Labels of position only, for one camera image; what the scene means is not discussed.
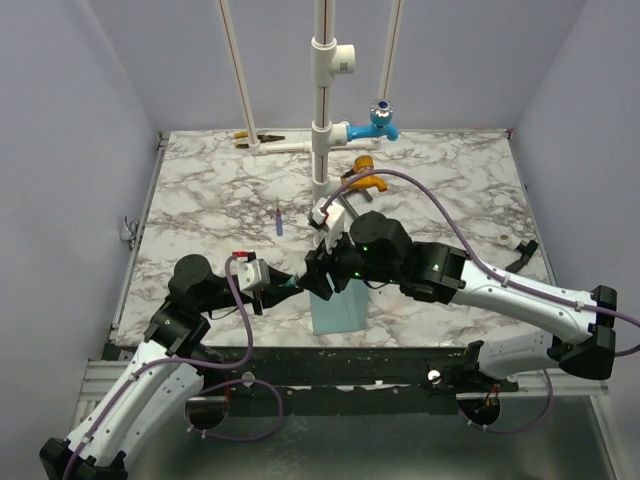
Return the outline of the green white glue stick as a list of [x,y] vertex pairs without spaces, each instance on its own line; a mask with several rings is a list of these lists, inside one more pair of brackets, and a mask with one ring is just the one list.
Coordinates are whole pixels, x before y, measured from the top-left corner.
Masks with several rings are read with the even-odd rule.
[[290,277],[284,284],[282,284],[282,287],[299,289],[298,278],[295,276]]

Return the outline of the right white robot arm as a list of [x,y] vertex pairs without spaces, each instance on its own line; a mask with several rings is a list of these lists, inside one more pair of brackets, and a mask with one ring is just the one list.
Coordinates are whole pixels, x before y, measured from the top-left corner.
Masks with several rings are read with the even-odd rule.
[[375,211],[344,226],[338,211],[314,208],[309,223],[319,245],[305,257],[298,284],[323,300],[352,280],[398,286],[416,301],[456,304],[498,313],[534,326],[501,341],[470,344],[473,359],[460,379],[480,392],[495,380],[532,370],[559,368],[587,380],[606,380],[615,359],[615,291],[561,289],[493,267],[470,252],[438,242],[411,239],[402,224]]

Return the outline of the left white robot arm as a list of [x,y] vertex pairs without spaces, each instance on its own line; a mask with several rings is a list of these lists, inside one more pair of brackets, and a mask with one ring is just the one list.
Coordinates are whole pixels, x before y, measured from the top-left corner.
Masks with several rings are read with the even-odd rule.
[[[199,254],[178,261],[169,293],[125,370],[75,429],[41,448],[48,478],[127,478],[134,451],[169,411],[195,393],[214,393],[221,371],[237,371],[252,359],[254,338],[246,309],[262,314],[301,291],[293,276],[252,252],[232,254],[224,270],[224,276],[215,275]],[[237,360],[216,360],[201,341],[210,329],[209,315],[227,307],[238,308],[247,347]]]

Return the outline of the blue pen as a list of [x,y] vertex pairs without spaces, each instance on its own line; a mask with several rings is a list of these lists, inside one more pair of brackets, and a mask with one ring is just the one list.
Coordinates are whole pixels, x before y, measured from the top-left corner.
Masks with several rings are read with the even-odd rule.
[[275,222],[276,222],[276,234],[277,236],[283,236],[283,221],[282,221],[282,212],[278,207],[275,212]]

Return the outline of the grey metal rod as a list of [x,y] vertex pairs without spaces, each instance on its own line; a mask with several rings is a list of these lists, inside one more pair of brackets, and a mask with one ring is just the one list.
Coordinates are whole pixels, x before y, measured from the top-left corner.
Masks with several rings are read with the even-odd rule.
[[359,217],[359,213],[352,204],[352,200],[356,198],[362,198],[366,203],[371,203],[373,201],[372,195],[366,189],[347,190],[337,197],[339,203],[343,206],[352,220],[356,220]]

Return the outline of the orange plastic faucet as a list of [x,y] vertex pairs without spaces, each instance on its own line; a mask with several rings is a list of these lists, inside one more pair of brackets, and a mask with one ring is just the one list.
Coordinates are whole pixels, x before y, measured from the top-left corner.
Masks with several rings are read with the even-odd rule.
[[376,175],[365,175],[375,167],[372,155],[358,156],[351,168],[341,176],[341,183],[349,183],[349,190],[367,190],[375,188],[378,192],[386,192],[388,186],[384,180]]

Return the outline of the blue plastic faucet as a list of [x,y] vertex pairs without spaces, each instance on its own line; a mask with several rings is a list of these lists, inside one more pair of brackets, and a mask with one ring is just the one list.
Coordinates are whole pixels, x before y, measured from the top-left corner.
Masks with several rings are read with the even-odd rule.
[[396,141],[399,131],[392,124],[393,115],[394,105],[390,100],[384,98],[374,100],[369,109],[370,123],[366,126],[347,126],[347,141],[381,137]]

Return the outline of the white tape roll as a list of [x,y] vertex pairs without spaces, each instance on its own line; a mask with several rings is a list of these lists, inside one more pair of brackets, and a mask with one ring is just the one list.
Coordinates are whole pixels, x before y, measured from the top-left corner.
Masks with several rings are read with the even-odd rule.
[[500,245],[505,246],[509,249],[516,249],[520,243],[521,239],[514,234],[502,233],[497,237],[497,241]]

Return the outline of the black metal base rail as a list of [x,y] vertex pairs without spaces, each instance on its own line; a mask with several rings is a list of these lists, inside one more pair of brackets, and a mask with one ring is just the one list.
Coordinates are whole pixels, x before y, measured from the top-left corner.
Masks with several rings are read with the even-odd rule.
[[[237,360],[239,347],[206,347],[216,360]],[[495,380],[472,367],[464,348],[258,347],[237,371],[209,370],[185,402],[201,420],[213,402],[232,416],[264,417],[277,410],[297,416],[454,415],[493,423],[500,393],[541,392],[543,378],[525,372]]]

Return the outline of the orange handled pliers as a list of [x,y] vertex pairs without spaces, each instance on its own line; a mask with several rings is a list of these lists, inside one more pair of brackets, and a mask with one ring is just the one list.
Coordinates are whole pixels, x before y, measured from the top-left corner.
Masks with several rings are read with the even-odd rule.
[[[234,146],[237,149],[247,150],[252,147],[252,144],[249,142],[250,137],[247,131],[236,132],[233,135],[233,139],[234,139]],[[286,137],[283,135],[274,135],[274,134],[265,134],[265,133],[258,133],[256,135],[257,145],[283,141],[285,139]]]

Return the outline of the white pvc pipe frame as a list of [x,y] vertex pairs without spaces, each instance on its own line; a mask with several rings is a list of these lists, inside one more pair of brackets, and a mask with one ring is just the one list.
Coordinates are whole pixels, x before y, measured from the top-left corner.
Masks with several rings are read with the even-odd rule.
[[[340,44],[335,38],[336,3],[334,1],[316,1],[314,3],[314,32],[311,38],[311,77],[314,85],[311,140],[306,144],[281,145],[279,147],[269,146],[267,143],[257,145],[256,135],[258,132],[251,110],[230,6],[227,1],[217,1],[215,5],[228,47],[232,72],[239,90],[245,130],[249,133],[249,142],[252,144],[252,147],[248,149],[249,152],[257,155],[269,152],[309,151],[312,155],[312,198],[317,201],[330,188],[337,185],[335,180],[329,178],[328,173],[329,155],[333,149],[376,148],[380,143],[380,138],[366,138],[348,142],[346,127],[351,125],[345,122],[334,123],[331,121],[330,101],[333,82],[339,75],[354,72],[356,58],[353,45]],[[390,86],[403,9],[404,3],[402,1],[391,3],[379,99],[390,100]]]

